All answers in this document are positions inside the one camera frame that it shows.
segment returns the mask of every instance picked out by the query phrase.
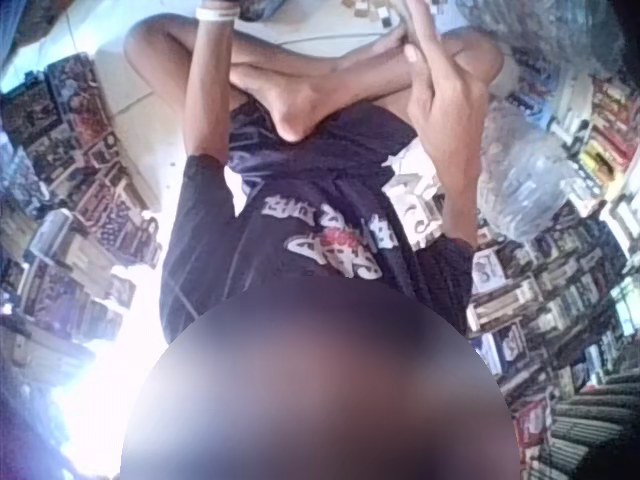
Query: crossed legs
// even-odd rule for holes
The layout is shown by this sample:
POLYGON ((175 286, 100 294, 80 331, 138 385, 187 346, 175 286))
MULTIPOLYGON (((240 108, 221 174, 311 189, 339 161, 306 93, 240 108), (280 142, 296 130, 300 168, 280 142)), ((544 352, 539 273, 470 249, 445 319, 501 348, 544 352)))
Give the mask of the crossed legs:
MULTIPOLYGON (((158 15, 137 24, 125 43, 132 67, 180 115, 197 26, 191 18, 158 15)), ((401 50, 403 35, 398 28, 343 57, 319 58, 235 32, 230 108, 244 103, 247 93, 252 95, 269 110, 278 133, 289 142, 302 140, 325 117, 362 100, 409 123, 406 107, 411 77, 401 50)), ((447 33, 443 42, 459 64, 487 84, 502 67, 499 50, 474 30, 447 33)))

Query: floor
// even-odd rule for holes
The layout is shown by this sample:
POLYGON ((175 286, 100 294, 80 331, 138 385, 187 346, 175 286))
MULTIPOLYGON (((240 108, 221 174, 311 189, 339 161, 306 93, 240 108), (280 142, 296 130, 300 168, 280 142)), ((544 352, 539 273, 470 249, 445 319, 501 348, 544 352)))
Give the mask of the floor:
MULTIPOLYGON (((198 4, 199 0, 76 0, 47 38, 19 52, 0 82, 6 92, 28 71, 76 52, 93 55, 116 131, 131 158, 129 168, 160 217, 165 241, 185 162, 180 125, 129 68, 122 43, 138 20, 161 12, 191 16, 198 4)), ((441 31, 465 23, 453 0, 436 20, 441 31)), ((271 21, 239 23, 237 28, 321 56, 341 55, 384 32, 379 22, 355 18, 340 0, 290 0, 271 21)), ((127 274, 139 288, 116 345, 94 345, 98 352, 94 368, 73 388, 57 392, 72 436, 66 453, 86 473, 117 472, 128 413, 166 348, 157 320, 158 272, 139 268, 127 274)))

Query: plastic bag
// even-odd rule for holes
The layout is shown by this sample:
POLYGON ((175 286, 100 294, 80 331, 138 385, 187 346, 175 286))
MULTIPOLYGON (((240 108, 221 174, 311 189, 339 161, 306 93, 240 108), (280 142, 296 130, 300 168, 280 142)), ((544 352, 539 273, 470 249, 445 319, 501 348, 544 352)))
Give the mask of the plastic bag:
POLYGON ((457 0, 465 18, 512 46, 579 70, 615 73, 624 37, 605 0, 457 0))
POLYGON ((495 230, 519 242, 533 239, 567 200, 561 184, 570 166, 560 141, 496 102, 481 159, 478 208, 495 230))

